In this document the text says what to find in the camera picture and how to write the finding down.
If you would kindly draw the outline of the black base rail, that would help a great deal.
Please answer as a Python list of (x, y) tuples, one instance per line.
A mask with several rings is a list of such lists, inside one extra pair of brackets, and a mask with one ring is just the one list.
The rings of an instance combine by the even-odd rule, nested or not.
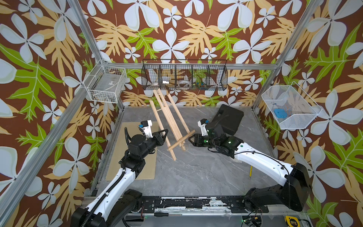
[(266, 205), (252, 208), (243, 196), (143, 196), (133, 213), (166, 212), (171, 209), (194, 212), (225, 211), (226, 213), (245, 213), (253, 211), (268, 213)]

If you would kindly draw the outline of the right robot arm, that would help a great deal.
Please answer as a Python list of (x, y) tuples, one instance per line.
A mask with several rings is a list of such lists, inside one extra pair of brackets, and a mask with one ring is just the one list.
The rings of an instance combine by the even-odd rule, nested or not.
[(205, 147), (213, 153), (222, 154), (244, 162), (265, 173), (276, 185), (251, 188), (243, 198), (248, 211), (262, 210), (267, 205), (284, 205), (293, 211), (302, 211), (312, 193), (312, 181), (302, 164), (279, 161), (250, 146), (235, 136), (227, 136), (218, 126), (215, 129), (201, 127), (201, 133), (188, 138), (195, 147)]

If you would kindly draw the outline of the white tape roll in basket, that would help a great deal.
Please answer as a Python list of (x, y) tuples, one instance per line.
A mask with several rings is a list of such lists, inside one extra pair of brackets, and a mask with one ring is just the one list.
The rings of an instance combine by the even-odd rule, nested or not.
[(188, 80), (180, 80), (178, 81), (178, 87), (182, 89), (188, 89), (192, 86), (192, 83)]

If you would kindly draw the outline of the yellow tape measure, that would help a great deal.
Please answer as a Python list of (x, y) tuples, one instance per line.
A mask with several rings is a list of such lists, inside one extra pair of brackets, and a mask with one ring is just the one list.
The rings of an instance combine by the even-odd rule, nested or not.
[(300, 221), (296, 217), (284, 216), (284, 220), (288, 227), (300, 227)]

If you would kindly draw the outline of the blue sponge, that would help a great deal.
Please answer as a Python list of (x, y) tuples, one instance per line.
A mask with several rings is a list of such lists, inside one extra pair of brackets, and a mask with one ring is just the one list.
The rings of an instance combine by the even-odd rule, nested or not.
[(284, 109), (274, 109), (273, 112), (278, 119), (286, 119), (288, 117), (288, 114)]

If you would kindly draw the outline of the light wooden board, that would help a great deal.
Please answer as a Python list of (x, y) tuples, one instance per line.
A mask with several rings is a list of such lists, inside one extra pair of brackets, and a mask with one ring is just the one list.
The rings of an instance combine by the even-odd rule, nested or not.
[(140, 122), (122, 123), (115, 148), (111, 155), (106, 181), (111, 181), (121, 168), (122, 160), (125, 167), (130, 167), (138, 174), (137, 180), (155, 178), (157, 148), (148, 148), (156, 142), (145, 144), (145, 136), (140, 131)]

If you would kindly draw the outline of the yellow pencil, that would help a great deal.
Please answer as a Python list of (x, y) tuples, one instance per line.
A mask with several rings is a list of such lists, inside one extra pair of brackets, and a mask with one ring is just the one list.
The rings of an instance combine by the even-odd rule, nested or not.
[(249, 180), (251, 180), (251, 177), (252, 177), (252, 171), (253, 171), (253, 167), (250, 166), (250, 171), (249, 171)]

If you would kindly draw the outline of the black plastic case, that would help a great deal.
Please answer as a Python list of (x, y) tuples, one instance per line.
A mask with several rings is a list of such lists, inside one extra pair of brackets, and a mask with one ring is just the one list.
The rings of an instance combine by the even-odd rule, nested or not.
[(238, 131), (243, 117), (243, 111), (223, 104), (212, 121), (207, 124), (206, 129), (211, 130), (216, 128), (217, 125), (220, 125), (223, 132), (234, 136)]

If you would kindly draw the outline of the wooden easel frame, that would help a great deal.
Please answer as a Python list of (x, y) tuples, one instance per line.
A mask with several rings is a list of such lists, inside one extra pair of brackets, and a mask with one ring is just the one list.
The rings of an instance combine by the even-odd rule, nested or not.
[[(165, 138), (165, 141), (166, 141), (166, 144), (167, 144), (167, 150), (170, 152), (171, 156), (172, 156), (172, 159), (174, 161), (176, 161), (176, 156), (175, 156), (175, 153), (174, 153), (174, 148), (176, 148), (177, 146), (181, 147), (181, 149), (183, 151), (186, 151), (186, 148), (185, 148), (185, 143), (186, 143), (186, 140), (191, 137), (194, 133), (195, 133), (195, 130), (192, 130), (190, 131), (188, 125), (186, 124), (183, 116), (181, 115), (177, 105), (175, 104), (173, 98), (171, 97), (170, 94), (167, 94), (167, 97), (170, 101), (170, 104), (167, 103), (164, 95), (162, 94), (162, 91), (161, 89), (157, 89), (157, 90), (153, 90), (153, 93), (157, 99), (157, 102), (159, 103), (159, 106), (160, 108), (157, 109), (154, 102), (152, 100), (150, 100), (149, 104), (153, 110), (153, 113), (155, 115), (155, 118), (157, 120), (157, 123), (158, 123), (158, 126), (161, 130), (164, 130), (164, 126), (163, 126), (163, 123), (161, 121), (161, 118), (159, 116), (159, 111), (161, 111), (165, 118), (166, 118), (166, 122), (168, 123), (169, 125), (169, 128), (171, 129), (174, 137), (176, 138), (176, 143), (171, 145), (168, 137), (166, 136)], [(177, 125), (176, 123), (176, 120), (170, 110), (170, 106), (172, 106), (177, 114), (177, 116), (179, 117), (184, 129), (186, 130), (187, 134), (185, 136), (182, 136), (182, 133), (179, 129), (179, 126)]]

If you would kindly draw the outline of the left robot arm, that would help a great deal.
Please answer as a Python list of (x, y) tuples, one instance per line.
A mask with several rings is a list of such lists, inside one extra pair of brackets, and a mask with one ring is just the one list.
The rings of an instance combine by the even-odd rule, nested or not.
[(162, 146), (168, 130), (151, 131), (150, 126), (139, 125), (142, 134), (130, 137), (125, 130), (127, 150), (119, 161), (120, 169), (110, 184), (86, 208), (77, 208), (71, 217), (72, 227), (115, 227), (125, 221), (132, 211), (139, 211), (142, 193), (128, 187), (143, 170), (145, 157)]

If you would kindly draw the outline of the black screwdriver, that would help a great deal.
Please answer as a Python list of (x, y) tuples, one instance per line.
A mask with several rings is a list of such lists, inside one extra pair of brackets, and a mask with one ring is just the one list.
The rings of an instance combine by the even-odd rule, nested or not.
[(182, 214), (155, 212), (154, 216), (155, 217), (172, 217), (172, 216), (182, 216)]

